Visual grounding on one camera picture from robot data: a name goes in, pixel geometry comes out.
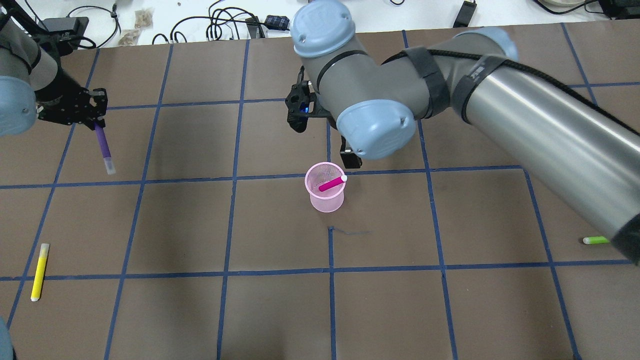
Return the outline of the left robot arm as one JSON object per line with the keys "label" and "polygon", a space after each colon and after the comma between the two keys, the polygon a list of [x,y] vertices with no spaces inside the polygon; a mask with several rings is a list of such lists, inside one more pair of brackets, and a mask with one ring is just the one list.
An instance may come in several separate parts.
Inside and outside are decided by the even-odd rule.
{"label": "left robot arm", "polygon": [[106,89],[80,85],[7,14],[0,41],[1,136],[27,132],[38,120],[105,128]]}

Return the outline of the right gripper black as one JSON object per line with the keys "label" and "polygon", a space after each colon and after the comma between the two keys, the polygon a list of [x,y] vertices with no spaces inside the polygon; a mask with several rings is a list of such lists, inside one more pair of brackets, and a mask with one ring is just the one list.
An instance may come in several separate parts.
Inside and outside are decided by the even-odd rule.
{"label": "right gripper black", "polygon": [[[297,133],[307,130],[309,119],[325,119],[331,128],[338,129],[336,119],[320,102],[316,92],[311,91],[312,84],[306,79],[306,69],[300,66],[295,83],[285,98],[286,122]],[[362,158],[350,147],[344,136],[340,137],[340,159],[345,170],[358,170],[362,167]]]}

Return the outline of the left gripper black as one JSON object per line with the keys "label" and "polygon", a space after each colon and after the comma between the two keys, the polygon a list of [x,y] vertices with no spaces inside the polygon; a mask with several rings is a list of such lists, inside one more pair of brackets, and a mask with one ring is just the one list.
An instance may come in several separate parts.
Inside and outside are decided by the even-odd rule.
{"label": "left gripper black", "polygon": [[87,89],[70,75],[56,75],[50,84],[37,89],[36,102],[41,107],[39,120],[66,126],[80,124],[90,130],[106,127],[106,89]]}

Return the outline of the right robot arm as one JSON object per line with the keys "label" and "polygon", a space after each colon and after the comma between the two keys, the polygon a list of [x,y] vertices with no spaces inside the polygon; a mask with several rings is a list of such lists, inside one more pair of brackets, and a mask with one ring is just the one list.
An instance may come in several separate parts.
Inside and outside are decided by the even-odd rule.
{"label": "right robot arm", "polygon": [[296,132],[308,118],[326,118],[355,157],[378,160],[406,146],[418,121],[451,109],[639,264],[639,133],[519,63],[505,30],[465,30],[377,64],[350,10],[313,0],[297,11],[290,34],[315,91],[288,102]]}

